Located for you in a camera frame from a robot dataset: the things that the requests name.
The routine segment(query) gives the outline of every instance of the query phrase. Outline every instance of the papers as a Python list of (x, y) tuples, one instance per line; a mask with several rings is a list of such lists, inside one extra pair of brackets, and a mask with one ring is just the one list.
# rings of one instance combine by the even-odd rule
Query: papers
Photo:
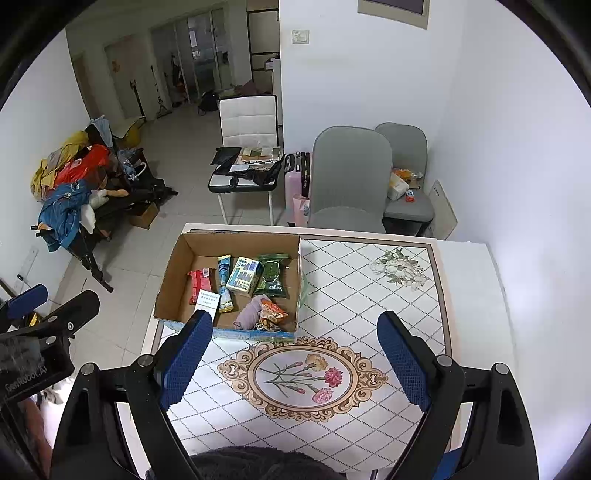
[(230, 167), (230, 171), (244, 171), (248, 170), (248, 163), (234, 164)]
[(257, 147), (242, 149), (230, 171), (268, 171), (283, 158), (283, 147)]

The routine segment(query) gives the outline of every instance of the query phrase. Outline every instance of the green snack bag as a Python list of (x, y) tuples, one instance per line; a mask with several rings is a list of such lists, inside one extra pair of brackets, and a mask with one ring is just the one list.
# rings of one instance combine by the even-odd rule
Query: green snack bag
[(281, 268), (289, 259), (288, 254), (261, 255), (258, 258), (263, 267), (263, 272), (254, 292), (255, 295), (287, 297), (285, 287), (281, 283)]

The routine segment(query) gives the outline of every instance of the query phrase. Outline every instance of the snack package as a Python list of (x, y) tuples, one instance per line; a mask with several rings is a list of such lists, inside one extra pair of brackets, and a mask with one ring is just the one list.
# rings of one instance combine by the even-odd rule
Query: snack package
[(189, 305), (195, 305), (197, 303), (197, 297), (199, 296), (200, 290), (212, 290), (209, 271), (209, 268), (202, 268), (201, 270), (195, 270), (187, 273), (187, 275), (191, 277), (191, 282), (193, 284), (193, 293), (189, 300)]
[(226, 288), (239, 295), (252, 297), (258, 282), (259, 266), (258, 260), (238, 257), (232, 274), (226, 282)]
[(226, 288), (226, 282), (228, 281), (228, 277), (230, 275), (230, 260), (230, 255), (224, 255), (217, 258), (217, 271), (220, 274), (220, 295), (222, 296), (218, 310), (220, 313), (231, 312), (234, 309), (232, 297)]
[(256, 324), (257, 330), (266, 332), (278, 332), (281, 330), (281, 322), (283, 322), (289, 314), (279, 308), (271, 300), (261, 301), (261, 312), (259, 314), (259, 321)]
[(283, 283), (281, 283), (281, 268), (289, 258), (290, 256), (288, 254), (261, 255), (259, 257), (259, 262), (263, 270), (261, 279), (255, 290), (255, 295), (287, 297), (287, 291)]

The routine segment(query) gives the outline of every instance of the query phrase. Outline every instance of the red snack bar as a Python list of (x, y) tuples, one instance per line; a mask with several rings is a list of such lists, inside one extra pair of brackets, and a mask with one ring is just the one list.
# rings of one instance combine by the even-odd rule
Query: red snack bar
[(209, 277), (210, 270), (210, 268), (202, 268), (201, 270), (194, 270), (187, 274), (191, 277), (191, 282), (193, 283), (193, 294), (189, 300), (189, 305), (195, 305), (197, 303), (199, 290), (212, 291), (212, 283)]

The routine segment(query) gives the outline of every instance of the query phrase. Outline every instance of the black bag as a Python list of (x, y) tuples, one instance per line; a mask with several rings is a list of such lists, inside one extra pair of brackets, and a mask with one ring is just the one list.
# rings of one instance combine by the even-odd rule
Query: black bag
[(218, 110), (217, 103), (220, 100), (220, 96), (213, 90), (205, 92), (201, 97), (201, 103), (199, 104), (199, 111), (204, 114), (207, 112), (216, 112)]

